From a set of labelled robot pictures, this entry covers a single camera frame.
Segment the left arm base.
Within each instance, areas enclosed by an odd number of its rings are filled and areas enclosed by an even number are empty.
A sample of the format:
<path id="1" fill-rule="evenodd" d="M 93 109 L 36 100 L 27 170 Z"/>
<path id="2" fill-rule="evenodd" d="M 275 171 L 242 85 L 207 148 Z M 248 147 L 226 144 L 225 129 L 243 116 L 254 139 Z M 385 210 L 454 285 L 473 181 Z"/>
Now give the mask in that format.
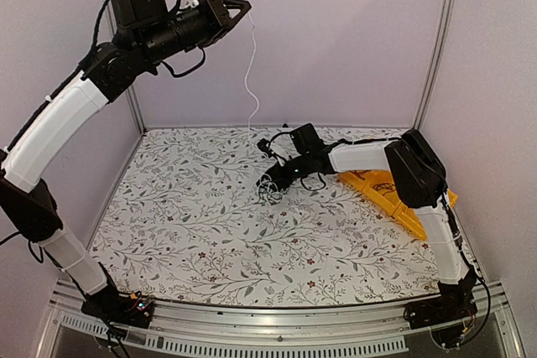
<path id="1" fill-rule="evenodd" d="M 108 284 L 93 295 L 85 294 L 83 314 L 100 319 L 103 323 L 118 323 L 147 329 L 154 315 L 154 297 L 135 293 L 120 293 Z"/>

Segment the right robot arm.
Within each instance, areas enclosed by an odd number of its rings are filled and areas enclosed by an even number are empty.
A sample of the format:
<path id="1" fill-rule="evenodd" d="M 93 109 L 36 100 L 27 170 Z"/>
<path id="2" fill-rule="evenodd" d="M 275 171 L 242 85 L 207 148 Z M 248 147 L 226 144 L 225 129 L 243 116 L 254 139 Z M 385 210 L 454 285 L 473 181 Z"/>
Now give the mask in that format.
<path id="1" fill-rule="evenodd" d="M 434 314 L 442 321 L 451 321 L 465 309 L 463 292 L 473 289 L 477 275 L 462 250 L 461 231 L 449 203 L 446 170 L 419 131 L 410 129 L 386 139 L 325 143 L 308 123 L 288 135 L 298 153 L 295 157 L 285 156 L 273 139 L 258 141 L 259 150 L 276 160 L 258 185 L 268 180 L 270 189 L 283 192 L 311 174 L 391 173 L 399 199 L 424 227 L 438 267 L 439 289 L 444 295 L 435 301 Z"/>

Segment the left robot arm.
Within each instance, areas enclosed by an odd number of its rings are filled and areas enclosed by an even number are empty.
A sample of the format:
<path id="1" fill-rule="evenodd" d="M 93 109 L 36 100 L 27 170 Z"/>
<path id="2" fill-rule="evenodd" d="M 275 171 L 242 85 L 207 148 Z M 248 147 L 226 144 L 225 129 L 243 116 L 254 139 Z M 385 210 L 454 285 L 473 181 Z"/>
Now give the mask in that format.
<path id="1" fill-rule="evenodd" d="M 39 244 L 106 319 L 125 310 L 112 281 L 65 227 L 43 173 L 77 131 L 142 74 L 180 52 L 206 49 L 249 12 L 246 0 L 105 0 L 116 32 L 93 40 L 75 71 L 1 152 L 1 207 L 20 234 Z"/>

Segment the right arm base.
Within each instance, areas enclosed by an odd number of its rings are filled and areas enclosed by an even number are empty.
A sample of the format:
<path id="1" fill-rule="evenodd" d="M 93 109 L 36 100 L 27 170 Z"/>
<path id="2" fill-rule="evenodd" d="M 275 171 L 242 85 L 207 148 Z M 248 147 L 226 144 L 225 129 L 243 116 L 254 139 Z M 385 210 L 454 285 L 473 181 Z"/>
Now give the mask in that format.
<path id="1" fill-rule="evenodd" d="M 406 304 L 403 317 L 411 329 L 439 325 L 431 333 L 435 344 L 445 350 L 458 348 L 475 325 L 474 285 L 473 281 L 457 285 L 439 283 L 439 297 Z"/>

